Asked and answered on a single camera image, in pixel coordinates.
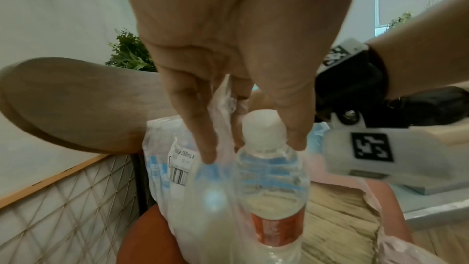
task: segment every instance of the chair backrest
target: chair backrest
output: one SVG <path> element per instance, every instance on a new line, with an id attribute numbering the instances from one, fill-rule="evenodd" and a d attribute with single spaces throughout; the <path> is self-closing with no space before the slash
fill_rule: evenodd
<path id="1" fill-rule="evenodd" d="M 176 115 L 158 73 L 68 58 L 4 67 L 0 111 L 40 139 L 106 154 L 140 151 L 146 122 Z"/>

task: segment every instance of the wire mesh panel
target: wire mesh panel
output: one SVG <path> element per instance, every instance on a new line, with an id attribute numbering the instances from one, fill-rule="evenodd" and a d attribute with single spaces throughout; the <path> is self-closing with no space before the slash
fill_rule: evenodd
<path id="1" fill-rule="evenodd" d="M 113 264 L 138 218 L 129 156 L 110 156 L 0 211 L 2 264 Z"/>

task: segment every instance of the bottle cap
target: bottle cap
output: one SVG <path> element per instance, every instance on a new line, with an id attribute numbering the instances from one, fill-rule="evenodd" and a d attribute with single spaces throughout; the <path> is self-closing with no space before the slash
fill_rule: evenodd
<path id="1" fill-rule="evenodd" d="M 255 110 L 243 118 L 243 137 L 249 148 L 275 149 L 287 142 L 287 129 L 276 110 Z"/>

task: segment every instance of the red label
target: red label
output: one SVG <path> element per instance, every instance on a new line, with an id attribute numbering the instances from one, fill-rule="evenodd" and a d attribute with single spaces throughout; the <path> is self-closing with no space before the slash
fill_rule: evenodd
<path id="1" fill-rule="evenodd" d="M 296 214 L 280 220 L 267 220 L 251 214 L 257 240 L 273 247 L 291 244 L 303 234 L 305 208 L 303 206 Z"/>

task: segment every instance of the hand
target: hand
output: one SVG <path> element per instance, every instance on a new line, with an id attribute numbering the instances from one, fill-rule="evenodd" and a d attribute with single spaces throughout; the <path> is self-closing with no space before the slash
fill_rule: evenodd
<path id="1" fill-rule="evenodd" d="M 240 127 L 253 83 L 271 98 L 288 144 L 306 147 L 314 122 L 316 70 L 351 0 L 130 0 L 140 38 L 175 109 L 193 133 L 202 160 L 213 163 L 217 139 L 207 113 L 213 85 L 225 74 L 238 98 Z M 234 130 L 237 144 L 242 142 Z"/>

